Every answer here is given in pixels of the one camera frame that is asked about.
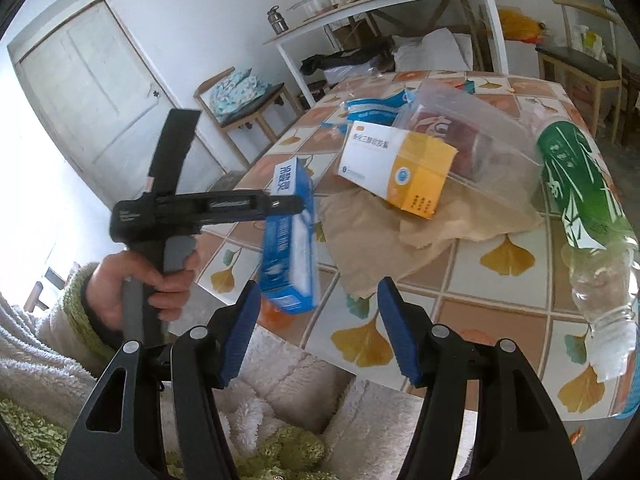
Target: white door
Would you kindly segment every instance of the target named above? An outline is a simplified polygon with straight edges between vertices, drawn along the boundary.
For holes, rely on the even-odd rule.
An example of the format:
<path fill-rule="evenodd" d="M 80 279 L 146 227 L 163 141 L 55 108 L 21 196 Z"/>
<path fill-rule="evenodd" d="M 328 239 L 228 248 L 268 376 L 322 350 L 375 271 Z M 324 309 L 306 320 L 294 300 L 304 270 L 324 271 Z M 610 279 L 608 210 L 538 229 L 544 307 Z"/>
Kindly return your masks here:
<path fill-rule="evenodd" d="M 172 104 L 107 5 L 65 23 L 19 69 L 49 135 L 98 197 L 112 207 L 139 195 Z M 222 173 L 196 138 L 178 192 L 207 190 Z"/>

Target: water bottle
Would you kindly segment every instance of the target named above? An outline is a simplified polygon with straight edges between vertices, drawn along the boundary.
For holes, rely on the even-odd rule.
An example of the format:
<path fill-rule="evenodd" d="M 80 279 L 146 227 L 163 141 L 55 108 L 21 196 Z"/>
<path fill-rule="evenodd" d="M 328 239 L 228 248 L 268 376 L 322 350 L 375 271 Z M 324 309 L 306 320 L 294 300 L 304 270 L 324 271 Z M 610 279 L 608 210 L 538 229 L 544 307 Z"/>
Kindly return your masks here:
<path fill-rule="evenodd" d="M 591 136 L 559 118 L 537 130 L 543 179 L 562 211 L 572 296 L 590 326 L 588 358 L 607 381 L 626 372 L 636 348 L 638 239 Z"/>

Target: wooden stool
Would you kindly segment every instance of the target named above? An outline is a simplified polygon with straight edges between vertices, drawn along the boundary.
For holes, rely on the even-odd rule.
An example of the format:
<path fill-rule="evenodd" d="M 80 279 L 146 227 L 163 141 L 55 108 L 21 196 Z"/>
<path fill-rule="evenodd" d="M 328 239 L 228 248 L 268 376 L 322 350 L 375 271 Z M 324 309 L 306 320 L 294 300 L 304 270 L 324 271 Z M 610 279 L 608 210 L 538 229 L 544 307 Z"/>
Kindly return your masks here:
<path fill-rule="evenodd" d="M 594 88 L 595 101 L 593 104 L 593 121 L 591 123 L 591 135 L 595 137 L 598 134 L 598 116 L 600 115 L 600 99 L 602 90 L 606 88 L 618 89 L 618 100 L 616 102 L 616 111 L 613 116 L 613 133 L 611 141 L 615 142 L 618 130 L 618 121 L 620 120 L 620 101 L 622 100 L 622 58 L 620 57 L 620 43 L 616 40 L 616 29 L 613 28 L 613 37 L 618 48 L 616 57 L 618 63 L 616 68 L 610 67 L 608 64 L 598 61 L 593 57 L 575 50 L 572 45 L 571 28 L 567 17 L 566 8 L 573 7 L 592 16 L 603 18 L 615 26 L 622 24 L 622 19 L 611 14 L 605 7 L 599 7 L 587 2 L 579 2 L 577 0 L 553 0 L 555 4 L 562 7 L 562 16 L 564 17 L 564 33 L 566 34 L 567 46 L 546 46 L 539 45 L 536 47 L 538 51 L 538 60 L 540 62 L 540 77 L 546 79 L 546 66 L 551 64 L 554 68 L 567 70 L 572 75 L 577 76 L 589 83 Z"/>
<path fill-rule="evenodd" d="M 226 143 L 229 145 L 229 147 L 234 151 L 234 153 L 238 156 L 238 158 L 241 161 L 244 161 L 246 167 L 249 168 L 251 166 L 251 163 L 240 151 L 240 148 L 236 146 L 236 144 L 233 142 L 231 137 L 229 137 L 229 134 L 228 134 L 229 131 L 235 130 L 236 128 L 240 128 L 241 126 L 245 126 L 246 124 L 251 124 L 254 121 L 258 123 L 258 126 L 260 126 L 260 129 L 271 141 L 271 143 L 262 151 L 262 153 L 258 155 L 257 157 L 258 159 L 265 152 L 267 152 L 267 150 L 274 143 L 278 141 L 278 137 L 281 134 L 286 132 L 290 127 L 292 127 L 298 121 L 300 117 L 302 117 L 304 112 L 302 111 L 300 104 L 291 96 L 286 86 L 284 86 L 284 83 L 280 83 L 279 85 L 269 87 L 269 89 L 264 95 L 261 95 L 256 100 L 243 106 L 238 111 L 232 114 L 229 114 L 229 116 L 226 117 L 225 120 L 222 121 L 222 123 L 220 123 L 216 118 L 216 115 L 211 110 L 211 108 L 209 108 L 209 105 L 202 98 L 202 95 L 204 94 L 204 92 L 212 88 L 213 85 L 215 85 L 219 81 L 222 81 L 226 76 L 233 73 L 235 69 L 236 69 L 235 67 L 231 67 L 225 70 L 224 72 L 221 72 L 213 76 L 212 78 L 207 79 L 204 83 L 198 86 L 198 88 L 196 88 L 196 91 L 193 94 L 193 97 L 196 99 L 198 104 L 200 104 L 200 106 L 204 110 L 204 113 L 207 114 L 209 119 L 211 119 L 211 121 L 218 127 L 218 129 L 225 136 Z M 288 124 L 280 134 L 276 135 L 275 132 L 268 125 L 267 121 L 264 120 L 264 117 L 262 116 L 262 114 L 269 106 L 271 106 L 274 103 L 277 103 L 279 105 L 284 105 L 283 98 L 285 98 L 287 101 L 289 101 L 289 104 L 291 104 L 293 111 L 296 113 L 296 118 L 290 124 Z"/>

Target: patterned tablecloth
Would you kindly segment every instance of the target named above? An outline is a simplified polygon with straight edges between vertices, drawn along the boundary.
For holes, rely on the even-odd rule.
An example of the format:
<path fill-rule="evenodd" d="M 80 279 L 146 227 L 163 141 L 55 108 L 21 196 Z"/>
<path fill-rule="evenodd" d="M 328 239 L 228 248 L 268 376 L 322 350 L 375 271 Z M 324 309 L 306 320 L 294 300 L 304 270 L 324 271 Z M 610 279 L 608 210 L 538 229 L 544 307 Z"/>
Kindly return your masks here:
<path fill-rule="evenodd" d="M 549 114 L 564 115 L 588 131 L 564 89 L 537 79 L 448 71 L 352 78 L 284 133 L 249 170 L 238 189 L 267 188 L 275 165 L 292 156 L 304 161 L 317 197 L 349 189 L 354 185 L 335 174 L 342 137 L 320 124 L 332 122 L 330 118 L 340 114 L 338 106 L 344 100 L 387 97 L 402 88 L 416 88 L 426 77 L 451 85 L 469 78 L 476 83 L 480 99 L 517 119 L 523 108 L 537 102 Z M 595 143 L 593 149 L 599 153 Z M 586 361 L 587 325 L 572 301 L 568 270 L 560 257 L 565 236 L 559 212 L 542 186 L 533 203 L 544 217 L 541 227 L 480 243 L 459 240 L 431 264 L 401 280 L 398 287 L 404 299 L 423 306 L 433 322 L 444 323 L 467 340 L 494 344 L 509 337 L 516 341 L 538 371 L 563 420 L 604 418 L 623 412 L 636 367 L 635 356 L 623 377 L 607 383 L 596 381 Z M 198 284 L 225 303 L 234 303 L 246 281 L 256 276 L 263 230 L 263 222 L 206 227 L 198 242 L 203 256 Z M 320 222 L 316 224 L 316 245 L 319 307 L 299 316 L 286 316 L 263 301 L 258 322 L 354 374 L 391 388 L 424 394 L 412 389 L 400 373 L 378 316 L 375 295 L 351 298 L 342 289 L 340 269 L 324 243 Z M 467 407 L 473 409 L 477 401 L 478 386 L 471 382 Z"/>

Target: person's hand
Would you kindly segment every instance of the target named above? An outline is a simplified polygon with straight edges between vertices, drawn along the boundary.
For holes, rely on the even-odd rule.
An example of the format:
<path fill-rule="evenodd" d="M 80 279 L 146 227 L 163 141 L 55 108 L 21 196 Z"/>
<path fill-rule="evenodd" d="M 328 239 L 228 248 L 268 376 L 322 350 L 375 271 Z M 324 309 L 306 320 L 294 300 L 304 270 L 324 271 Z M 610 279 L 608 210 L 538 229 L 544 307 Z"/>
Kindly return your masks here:
<path fill-rule="evenodd" d="M 189 287 L 199 263 L 200 257 L 193 251 L 185 259 L 183 270 L 163 276 L 139 253 L 122 251 L 110 254 L 89 279 L 87 306 L 107 328 L 122 330 L 122 282 L 131 277 L 153 286 L 158 292 L 149 298 L 149 304 L 158 309 L 160 319 L 175 321 L 189 299 Z"/>

